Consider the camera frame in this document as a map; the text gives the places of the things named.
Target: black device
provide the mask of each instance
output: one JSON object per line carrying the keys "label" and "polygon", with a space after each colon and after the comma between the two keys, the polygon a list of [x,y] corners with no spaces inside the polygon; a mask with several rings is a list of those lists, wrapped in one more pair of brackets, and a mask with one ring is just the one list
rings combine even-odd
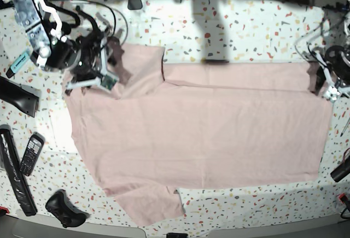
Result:
{"label": "black device", "polygon": [[331,173],[331,177],[335,182],[341,181],[350,173],[350,157],[347,157],[344,162],[340,163]]}
{"label": "black device", "polygon": [[0,129],[0,155],[4,161],[4,167],[12,185],[13,191],[26,216],[37,213],[33,197],[28,184],[20,172],[20,163],[15,150],[15,145],[7,128]]}
{"label": "black device", "polygon": [[127,3],[127,8],[129,10],[140,10],[140,9],[142,9],[142,1],[141,0],[129,0]]}
{"label": "black device", "polygon": [[166,238],[188,238],[188,234],[167,233]]}
{"label": "black device", "polygon": [[346,211],[350,212],[350,201],[349,201],[348,197],[346,197],[345,193],[339,195],[339,200],[345,205],[345,208],[341,212],[340,217],[342,219],[349,220],[350,217],[349,216],[345,216],[344,214],[346,213]]}
{"label": "black device", "polygon": [[84,213],[73,212],[66,204],[68,198],[64,190],[58,190],[45,205],[46,210],[52,213],[64,228],[78,227],[86,221]]}
{"label": "black device", "polygon": [[30,137],[20,166],[20,171],[25,176],[29,176],[32,173],[34,165],[37,162],[39,154],[43,148],[43,145],[44,140],[42,136],[35,133]]}
{"label": "black device", "polygon": [[10,103],[29,116],[35,116],[39,106],[39,98],[37,96],[1,76],[0,88],[0,100]]}
{"label": "black device", "polygon": [[[22,26],[33,48],[31,60],[43,71],[61,71],[68,69],[73,79],[66,84],[67,91],[74,88],[96,86],[107,92],[119,81],[119,77],[108,69],[108,59],[112,53],[108,46],[108,38],[115,34],[116,16],[109,6],[91,1],[80,2],[95,3],[106,7],[113,14],[114,27],[108,26],[104,31],[98,28],[95,19],[83,12],[77,6],[76,12],[51,3],[49,0],[3,0],[12,2],[16,22]],[[74,19],[74,23],[62,22],[60,15],[64,13]],[[92,31],[87,36],[76,40],[69,38],[73,28],[80,25],[79,16],[87,19]]]}

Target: black tool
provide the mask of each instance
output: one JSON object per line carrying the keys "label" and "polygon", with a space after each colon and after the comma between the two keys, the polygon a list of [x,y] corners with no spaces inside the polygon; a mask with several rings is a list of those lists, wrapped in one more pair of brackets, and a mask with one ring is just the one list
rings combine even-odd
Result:
{"label": "black tool", "polygon": [[0,76],[0,100],[6,101],[25,114],[34,117],[39,98]]}
{"label": "black tool", "polygon": [[166,238],[188,238],[188,234],[167,233]]}
{"label": "black tool", "polygon": [[342,213],[340,214],[340,217],[342,219],[349,220],[350,217],[349,216],[345,216],[344,214],[346,213],[346,211],[350,212],[350,201],[349,201],[348,197],[346,197],[345,193],[339,195],[339,200],[341,200],[341,202],[345,205],[345,208],[342,211]]}
{"label": "black tool", "polygon": [[39,154],[43,148],[44,142],[43,137],[37,133],[30,137],[20,166],[20,171],[25,176],[29,176],[32,173],[34,165],[37,162]]}
{"label": "black tool", "polygon": [[346,129],[349,127],[349,124],[350,124],[350,118],[348,119],[348,122],[346,122],[346,125],[345,125],[343,131],[340,133],[340,136],[343,136],[343,134],[345,133]]}
{"label": "black tool", "polygon": [[26,216],[35,215],[37,208],[27,182],[20,172],[20,163],[9,129],[0,129],[0,155],[2,156],[6,173],[23,212]]}
{"label": "black tool", "polygon": [[142,1],[141,0],[129,0],[127,3],[127,8],[129,10],[140,10],[140,9],[142,9]]}
{"label": "black tool", "polygon": [[73,212],[66,204],[68,199],[63,190],[58,190],[45,205],[46,210],[52,213],[64,228],[78,227],[86,221],[86,215]]}
{"label": "black tool", "polygon": [[9,209],[0,206],[0,217],[5,216],[7,213],[9,213]]}
{"label": "black tool", "polygon": [[335,182],[341,181],[350,173],[350,157],[347,157],[342,163],[339,164],[331,173],[331,177]]}

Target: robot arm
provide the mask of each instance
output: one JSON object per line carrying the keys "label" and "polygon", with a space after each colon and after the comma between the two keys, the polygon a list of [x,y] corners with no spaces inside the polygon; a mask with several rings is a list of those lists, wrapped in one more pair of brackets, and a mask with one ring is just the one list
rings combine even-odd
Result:
{"label": "robot arm", "polygon": [[91,23],[92,32],[71,40],[68,38],[71,27],[61,21],[55,5],[47,0],[4,0],[10,1],[15,8],[16,22],[24,27],[33,48],[32,61],[44,71],[68,69],[73,74],[66,93],[86,86],[110,91],[119,81],[118,76],[107,70],[112,54],[107,45],[110,28],[102,32],[93,17],[77,7],[77,13]]}
{"label": "robot arm", "polygon": [[322,70],[320,80],[326,82],[327,87],[323,97],[334,103],[341,96],[350,98],[350,7],[343,18],[345,41],[343,45],[329,47],[324,56],[320,51],[311,52],[319,62],[319,69]]}

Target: terrazzo surface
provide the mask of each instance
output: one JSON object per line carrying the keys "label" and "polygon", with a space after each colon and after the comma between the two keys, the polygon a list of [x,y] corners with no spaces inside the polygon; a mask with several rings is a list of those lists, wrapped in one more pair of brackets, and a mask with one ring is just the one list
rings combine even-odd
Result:
{"label": "terrazzo surface", "polygon": [[[127,0],[96,1],[111,5],[126,17],[128,43],[164,46],[165,63],[300,62],[307,51],[306,42],[311,47],[327,47],[341,38],[340,30],[328,31],[341,15],[277,1],[142,0],[142,10],[136,11],[127,9]],[[109,10],[99,5],[71,1],[64,6],[71,9],[78,3],[87,13],[99,12],[113,23]],[[116,29],[124,40],[125,20],[116,15]],[[0,75],[5,76],[10,64],[29,45],[23,29],[14,21],[12,9],[0,11],[0,37]],[[36,167],[27,177],[38,213],[49,216],[44,208],[46,201],[56,190],[65,189],[76,207],[91,214],[88,222],[136,227],[113,198],[107,198],[93,182],[70,139],[71,122],[61,97],[62,73],[42,72],[28,62],[13,81],[41,93],[35,118],[0,101],[0,123],[11,126],[19,157],[33,132],[46,139]],[[349,102],[336,102],[316,181],[219,190],[179,189],[185,215],[140,228],[148,236],[179,232],[193,237],[208,235],[214,229],[259,227],[339,213],[335,196],[349,192],[349,179],[335,184],[330,172],[349,147],[350,129],[340,137],[349,117]],[[1,170],[0,206],[9,208],[13,215],[20,208]]]}

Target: wire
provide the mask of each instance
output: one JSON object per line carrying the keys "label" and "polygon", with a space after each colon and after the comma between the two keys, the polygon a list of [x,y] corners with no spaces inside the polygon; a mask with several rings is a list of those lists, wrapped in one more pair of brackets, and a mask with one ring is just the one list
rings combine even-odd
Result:
{"label": "wire", "polygon": [[313,54],[314,52],[311,51],[309,44],[307,44],[307,49],[314,59],[316,59],[322,66],[327,67],[327,65],[325,65],[323,62],[319,61],[317,57],[315,57],[315,55]]}
{"label": "wire", "polygon": [[115,30],[116,30],[116,16],[115,16],[115,12],[119,13],[119,14],[121,15],[121,17],[124,19],[125,24],[126,24],[126,34],[125,34],[125,38],[124,38],[123,42],[121,42],[120,45],[124,45],[124,44],[125,44],[126,39],[127,39],[127,36],[128,36],[128,34],[129,34],[129,25],[128,25],[128,23],[127,23],[126,17],[122,14],[121,11],[119,11],[119,10],[116,9],[116,8],[111,8],[111,7],[109,7],[109,6],[106,5],[106,4],[103,4],[103,3],[100,3],[100,2],[96,2],[96,1],[92,1],[92,0],[76,0],[76,1],[84,1],[84,2],[88,2],[88,3],[93,3],[93,4],[101,5],[101,6],[106,7],[106,8],[108,8],[108,9],[110,10],[110,12],[113,14],[113,19],[114,19],[114,28],[113,28],[113,33],[112,33],[111,37],[115,35]]}
{"label": "wire", "polygon": [[115,29],[116,29],[116,16],[115,16],[115,13],[113,12],[113,9],[111,7],[109,7],[108,5],[106,4],[103,4],[103,3],[100,3],[100,2],[96,2],[96,1],[92,1],[92,0],[76,0],[76,1],[83,1],[83,2],[88,2],[88,3],[92,3],[92,4],[97,4],[97,5],[101,5],[103,7],[106,7],[109,9],[109,11],[112,13],[113,15],[113,19],[114,19],[114,28],[113,28],[113,33],[111,36],[114,36],[115,34]]}
{"label": "wire", "polygon": [[348,148],[345,152],[344,152],[344,155],[343,155],[343,163],[345,165],[345,157],[346,157],[346,154],[348,153],[348,151],[350,150],[350,148]]}
{"label": "wire", "polygon": [[324,19],[322,20],[322,22],[319,24],[318,27],[316,27],[315,29],[313,29],[312,31],[310,31],[309,33],[307,33],[306,35],[302,36],[302,37],[301,37],[300,39],[298,39],[296,42],[298,42],[299,40],[301,40],[301,39],[303,39],[303,38],[309,36],[310,34],[315,33],[316,30],[319,29],[319,28],[321,28],[321,33],[318,34],[318,35],[316,35],[316,36],[314,36],[314,37],[312,37],[310,40],[308,40],[308,42],[310,43],[311,41],[314,41],[314,40],[315,40],[316,38],[318,38],[318,37],[323,37],[324,34],[330,32],[331,30],[333,30],[333,29],[335,29],[335,28],[337,28],[337,27],[339,27],[339,26],[345,21],[345,19],[346,19],[346,16],[344,15],[338,23],[336,23],[335,25],[333,25],[332,27],[330,27],[328,30],[323,31],[323,23],[326,21],[325,18],[324,18]]}
{"label": "wire", "polygon": [[345,209],[341,212],[341,214],[340,214],[340,217],[341,217],[342,219],[344,219],[344,220],[349,220],[349,219],[350,219],[349,216],[344,216],[344,213],[347,211],[347,209],[348,209],[348,208],[345,208]]}
{"label": "wire", "polygon": [[121,44],[120,44],[120,45],[124,45],[125,42],[126,42],[127,36],[128,36],[128,34],[129,34],[129,26],[128,26],[128,24],[127,24],[127,20],[126,20],[125,16],[121,13],[121,11],[119,11],[119,10],[116,9],[116,8],[112,8],[112,10],[116,11],[117,13],[119,13],[119,14],[121,15],[121,17],[122,17],[122,18],[124,19],[124,21],[125,21],[125,25],[126,25],[125,38],[124,38],[123,42],[121,42]]}
{"label": "wire", "polygon": [[64,13],[66,15],[71,16],[74,19],[74,21],[75,21],[74,24],[69,24],[72,28],[77,28],[78,26],[80,26],[80,23],[81,23],[80,22],[80,17],[75,12],[67,10],[67,9],[65,9],[63,7],[59,7],[58,5],[55,5],[55,4],[51,3],[51,2],[49,2],[48,0],[45,0],[45,1],[47,2],[47,4],[49,6],[55,8],[58,12],[61,12],[61,13]]}

